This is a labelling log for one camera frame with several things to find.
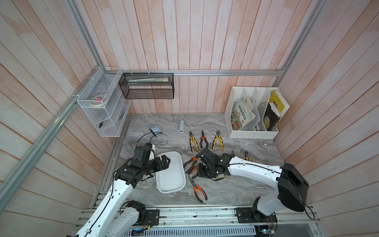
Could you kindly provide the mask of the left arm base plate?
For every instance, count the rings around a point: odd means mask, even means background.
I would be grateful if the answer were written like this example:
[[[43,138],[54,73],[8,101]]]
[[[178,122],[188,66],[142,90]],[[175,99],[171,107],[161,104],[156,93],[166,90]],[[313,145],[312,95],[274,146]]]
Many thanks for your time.
[[[159,224],[159,214],[159,209],[142,210],[135,225],[156,226]]]

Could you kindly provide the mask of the white plastic storage box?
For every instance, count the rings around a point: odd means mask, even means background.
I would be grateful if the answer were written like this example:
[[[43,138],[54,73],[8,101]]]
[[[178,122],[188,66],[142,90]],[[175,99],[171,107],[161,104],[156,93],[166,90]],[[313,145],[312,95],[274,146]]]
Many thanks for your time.
[[[182,190],[186,184],[185,172],[181,155],[178,152],[161,153],[170,159],[168,169],[156,173],[157,188],[161,193],[168,194]]]

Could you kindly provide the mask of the orange black small pliers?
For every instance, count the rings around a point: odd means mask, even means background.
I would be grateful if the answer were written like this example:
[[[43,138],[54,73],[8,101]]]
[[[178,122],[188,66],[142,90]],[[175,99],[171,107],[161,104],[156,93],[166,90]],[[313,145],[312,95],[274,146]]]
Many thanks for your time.
[[[204,133],[204,131],[202,130],[202,131],[201,131],[200,142],[199,142],[199,145],[200,145],[200,148],[201,148],[201,149],[203,149],[203,142],[205,142],[205,148],[208,148],[208,147],[209,147],[209,144],[208,144],[208,141],[207,141],[207,137],[205,136],[205,133]]]

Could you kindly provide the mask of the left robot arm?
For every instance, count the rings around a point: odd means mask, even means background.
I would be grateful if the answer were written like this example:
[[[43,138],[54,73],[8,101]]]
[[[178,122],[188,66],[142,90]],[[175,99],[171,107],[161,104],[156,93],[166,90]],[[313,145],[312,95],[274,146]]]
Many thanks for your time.
[[[114,218],[137,183],[144,180],[145,175],[169,168],[171,160],[166,155],[150,160],[151,155],[154,156],[155,152],[150,143],[135,148],[134,156],[117,169],[106,197],[76,233],[76,237],[120,237],[132,225],[144,223],[146,206],[138,201],[130,201],[124,213],[116,220]]]

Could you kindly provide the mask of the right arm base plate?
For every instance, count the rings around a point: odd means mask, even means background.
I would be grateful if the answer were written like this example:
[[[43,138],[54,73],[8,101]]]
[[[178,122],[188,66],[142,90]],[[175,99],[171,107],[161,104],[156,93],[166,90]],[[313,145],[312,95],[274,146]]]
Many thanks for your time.
[[[235,209],[235,215],[240,224],[246,223],[273,223],[276,224],[277,218],[275,213],[270,216],[253,211],[251,207],[239,207]]]

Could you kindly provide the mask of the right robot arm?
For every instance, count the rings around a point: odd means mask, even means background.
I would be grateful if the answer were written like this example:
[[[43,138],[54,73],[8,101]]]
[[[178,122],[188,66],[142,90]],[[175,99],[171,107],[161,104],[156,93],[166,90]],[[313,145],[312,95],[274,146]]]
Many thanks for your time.
[[[292,164],[263,165],[231,154],[224,153],[218,156],[207,148],[201,150],[195,158],[200,161],[195,177],[219,181],[221,178],[218,175],[234,175],[253,179],[274,188],[272,193],[254,200],[247,216],[256,222],[262,222],[285,208],[296,212],[306,211],[309,184]]]

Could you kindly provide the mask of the orange long nose pliers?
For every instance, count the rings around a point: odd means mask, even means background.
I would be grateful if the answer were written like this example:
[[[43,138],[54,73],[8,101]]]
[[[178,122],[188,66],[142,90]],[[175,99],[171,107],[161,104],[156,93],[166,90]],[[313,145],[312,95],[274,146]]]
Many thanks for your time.
[[[203,194],[205,200],[208,200],[206,192],[199,185],[197,185],[191,177],[189,177],[189,181],[193,186],[193,190],[194,190],[197,200],[203,203],[203,200],[200,198],[199,193]]]

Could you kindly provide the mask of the yellow black combination pliers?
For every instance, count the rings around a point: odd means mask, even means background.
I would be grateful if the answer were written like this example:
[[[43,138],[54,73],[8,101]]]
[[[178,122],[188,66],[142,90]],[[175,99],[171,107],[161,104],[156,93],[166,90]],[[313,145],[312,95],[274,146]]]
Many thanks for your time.
[[[199,148],[198,148],[198,143],[193,135],[193,133],[190,131],[189,133],[189,143],[190,143],[190,149],[191,149],[191,152],[198,152],[199,151]]]

